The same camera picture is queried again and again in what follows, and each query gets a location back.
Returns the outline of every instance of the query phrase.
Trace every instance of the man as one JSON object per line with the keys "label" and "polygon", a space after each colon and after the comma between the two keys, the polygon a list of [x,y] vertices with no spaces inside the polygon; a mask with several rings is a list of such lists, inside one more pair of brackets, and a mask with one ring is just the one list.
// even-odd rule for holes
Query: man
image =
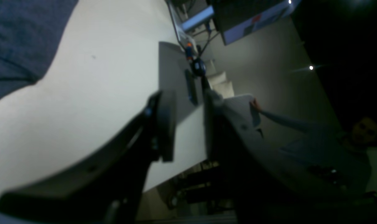
{"label": "man", "polygon": [[353,126],[351,133],[339,133],[328,126],[310,124],[264,111],[256,99],[251,105],[267,118],[305,133],[303,139],[280,148],[283,155],[305,167],[333,167],[342,174],[344,185],[349,192],[365,192],[371,175],[366,149],[377,137],[377,123],[373,119],[364,117]]}

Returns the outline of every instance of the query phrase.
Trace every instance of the computer monitor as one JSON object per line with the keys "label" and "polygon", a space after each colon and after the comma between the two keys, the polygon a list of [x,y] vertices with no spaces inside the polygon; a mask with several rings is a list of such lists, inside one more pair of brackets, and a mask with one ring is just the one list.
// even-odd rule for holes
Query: computer monitor
{"label": "computer monitor", "polygon": [[302,0],[208,0],[224,45],[290,15]]}

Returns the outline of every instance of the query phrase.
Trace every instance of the blue object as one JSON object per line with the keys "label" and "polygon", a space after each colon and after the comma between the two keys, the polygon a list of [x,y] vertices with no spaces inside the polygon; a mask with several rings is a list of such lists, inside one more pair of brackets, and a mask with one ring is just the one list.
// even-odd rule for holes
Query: blue object
{"label": "blue object", "polygon": [[206,9],[202,10],[195,16],[191,17],[190,19],[186,20],[182,25],[181,28],[184,32],[190,32],[191,30],[197,28],[199,25],[205,23],[206,21],[210,20],[214,15],[214,9],[212,6],[208,6]]}
{"label": "blue object", "polygon": [[78,0],[0,0],[0,98],[43,78]]}
{"label": "blue object", "polygon": [[193,60],[192,48],[190,46],[186,47],[186,58],[187,60]]}
{"label": "blue object", "polygon": [[205,64],[200,58],[197,58],[192,62],[191,69],[196,76],[202,77],[206,74]]}
{"label": "blue object", "polygon": [[208,31],[208,33],[211,33],[211,32],[212,32],[211,24],[210,24],[209,22],[205,23],[205,28],[206,28],[206,30]]}

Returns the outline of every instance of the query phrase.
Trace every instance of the man's arm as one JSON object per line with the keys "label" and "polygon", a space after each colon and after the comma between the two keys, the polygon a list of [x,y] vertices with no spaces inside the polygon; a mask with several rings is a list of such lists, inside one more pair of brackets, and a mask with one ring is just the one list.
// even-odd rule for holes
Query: man's arm
{"label": "man's arm", "polygon": [[312,124],[312,123],[309,123],[309,122],[304,122],[304,121],[301,121],[301,120],[291,119],[291,118],[288,118],[288,117],[285,117],[285,116],[272,114],[272,113],[264,111],[264,110],[259,111],[259,113],[266,116],[268,119],[270,119],[270,120],[272,120],[276,123],[279,123],[280,125],[284,125],[284,126],[296,129],[296,130],[304,132],[304,133],[309,132],[311,129],[314,129],[316,127],[315,124]]}

